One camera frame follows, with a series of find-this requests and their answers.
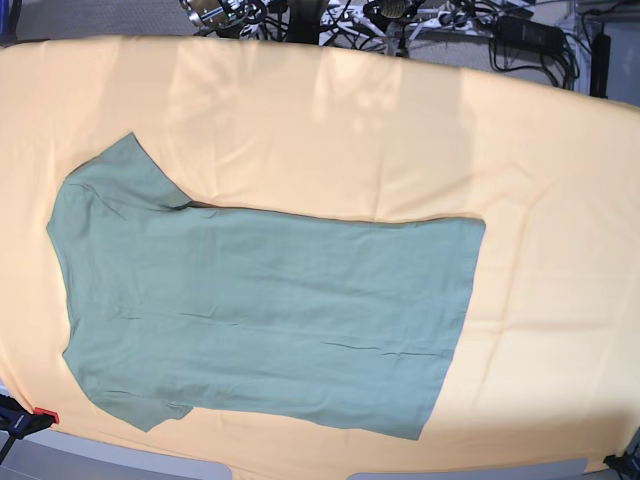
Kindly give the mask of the black post right background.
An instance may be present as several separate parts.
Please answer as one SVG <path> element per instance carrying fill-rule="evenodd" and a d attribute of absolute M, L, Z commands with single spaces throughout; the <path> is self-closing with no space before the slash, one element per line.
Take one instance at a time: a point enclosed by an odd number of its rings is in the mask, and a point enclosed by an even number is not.
<path fill-rule="evenodd" d="M 591 74 L 589 95 L 607 98 L 611 38 L 605 33 L 595 35 L 591 47 Z"/>

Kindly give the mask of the green T-shirt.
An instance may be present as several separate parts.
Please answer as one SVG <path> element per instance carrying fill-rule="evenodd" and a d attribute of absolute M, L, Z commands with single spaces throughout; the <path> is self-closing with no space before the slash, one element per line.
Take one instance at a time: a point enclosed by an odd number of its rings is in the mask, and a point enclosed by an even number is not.
<path fill-rule="evenodd" d="M 47 232 L 86 397 L 142 431 L 195 408 L 415 440 L 471 299 L 483 221 L 386 224 L 199 204 L 127 135 Z"/>

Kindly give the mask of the black centre stand post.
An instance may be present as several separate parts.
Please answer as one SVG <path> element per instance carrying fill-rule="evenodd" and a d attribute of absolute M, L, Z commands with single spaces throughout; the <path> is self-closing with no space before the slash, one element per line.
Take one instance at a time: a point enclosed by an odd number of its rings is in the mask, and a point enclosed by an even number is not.
<path fill-rule="evenodd" d="M 289 26 L 285 41 L 317 45 L 319 41 L 322 2 L 317 0 L 288 0 Z"/>

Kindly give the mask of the black clamp right corner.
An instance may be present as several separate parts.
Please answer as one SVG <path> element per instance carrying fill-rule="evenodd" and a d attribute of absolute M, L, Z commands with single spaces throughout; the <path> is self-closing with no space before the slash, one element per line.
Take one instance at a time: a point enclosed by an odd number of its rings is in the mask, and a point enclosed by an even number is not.
<path fill-rule="evenodd" d="M 621 456 L 606 456 L 603 463 L 613 470 L 619 479 L 639 480 L 639 440 L 633 440 Z"/>

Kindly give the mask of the yellow table cloth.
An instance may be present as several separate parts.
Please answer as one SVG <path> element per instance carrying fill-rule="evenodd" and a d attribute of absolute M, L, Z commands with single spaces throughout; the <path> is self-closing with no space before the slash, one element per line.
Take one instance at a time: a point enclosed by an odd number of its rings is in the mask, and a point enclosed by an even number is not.
<path fill-rule="evenodd" d="M 143 433 L 62 359 L 45 231 L 63 179 L 128 133 L 207 203 L 341 219 L 483 218 L 455 358 L 421 437 L 195 410 Z M 336 48 L 97 37 L 1 52 L 1 378 L 61 432 L 345 479 L 585 459 L 639 426 L 639 112 L 475 70 Z"/>

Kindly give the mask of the blue red clamp left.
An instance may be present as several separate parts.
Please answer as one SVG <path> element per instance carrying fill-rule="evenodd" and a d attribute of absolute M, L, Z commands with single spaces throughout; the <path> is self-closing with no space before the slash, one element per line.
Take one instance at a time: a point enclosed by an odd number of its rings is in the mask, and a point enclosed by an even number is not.
<path fill-rule="evenodd" d="M 57 413 L 42 409 L 29 412 L 6 395 L 1 396 L 0 415 L 1 430 L 18 440 L 59 423 Z"/>

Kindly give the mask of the black power adapter box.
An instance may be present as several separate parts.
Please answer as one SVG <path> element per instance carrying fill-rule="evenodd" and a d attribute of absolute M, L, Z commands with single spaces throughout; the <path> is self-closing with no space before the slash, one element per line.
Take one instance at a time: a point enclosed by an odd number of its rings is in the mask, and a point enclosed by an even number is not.
<path fill-rule="evenodd" d="M 565 33 L 558 27 L 513 16 L 499 17 L 494 24 L 494 39 L 505 46 L 547 56 L 561 55 Z"/>

